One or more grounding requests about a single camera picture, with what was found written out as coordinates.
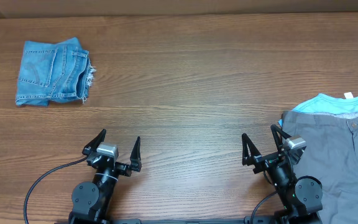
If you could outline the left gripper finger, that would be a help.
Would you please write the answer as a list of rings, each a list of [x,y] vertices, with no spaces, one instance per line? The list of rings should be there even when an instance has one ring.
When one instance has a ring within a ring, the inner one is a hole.
[[[140,136],[137,137],[134,147],[130,156],[130,168],[132,171],[140,172],[142,168],[141,156],[140,156]]]
[[[82,154],[88,156],[92,152],[96,152],[98,146],[104,141],[106,132],[105,129],[102,129],[102,131],[83,148]]]

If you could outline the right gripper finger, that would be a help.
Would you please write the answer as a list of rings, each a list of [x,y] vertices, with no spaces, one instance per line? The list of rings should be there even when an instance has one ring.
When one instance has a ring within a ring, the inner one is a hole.
[[[272,131],[277,151],[280,152],[283,148],[283,141],[287,138],[290,138],[291,136],[288,133],[284,132],[282,128],[279,128],[276,124],[272,124],[270,126],[270,129]]]
[[[242,134],[242,165],[251,166],[257,163],[262,155],[246,133]]]

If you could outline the grey cargo shorts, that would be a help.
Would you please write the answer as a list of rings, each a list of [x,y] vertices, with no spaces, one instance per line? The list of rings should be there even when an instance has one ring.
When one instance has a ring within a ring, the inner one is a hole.
[[[323,186],[323,223],[358,223],[358,115],[286,111],[283,130],[307,144],[295,174]]]

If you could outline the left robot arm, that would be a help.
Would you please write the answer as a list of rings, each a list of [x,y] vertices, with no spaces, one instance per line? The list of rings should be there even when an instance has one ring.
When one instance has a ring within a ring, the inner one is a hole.
[[[109,204],[119,176],[130,177],[132,172],[142,168],[140,156],[140,137],[136,139],[130,156],[130,163],[117,161],[118,147],[104,142],[106,130],[103,129],[82,150],[88,166],[96,169],[92,181],[78,184],[71,195],[72,211],[68,222],[111,223],[107,218]]]

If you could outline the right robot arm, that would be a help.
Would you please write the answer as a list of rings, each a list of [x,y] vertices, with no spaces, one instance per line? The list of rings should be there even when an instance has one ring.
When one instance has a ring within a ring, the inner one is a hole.
[[[323,209],[322,183],[313,176],[297,177],[295,174],[295,165],[306,149],[306,141],[301,136],[289,135],[275,124],[270,129],[277,151],[265,156],[246,133],[242,134],[242,164],[254,166],[253,172],[262,173],[275,189],[255,206],[249,222],[258,223],[258,209],[278,195],[283,209],[269,216],[269,223],[321,223],[318,212]]]

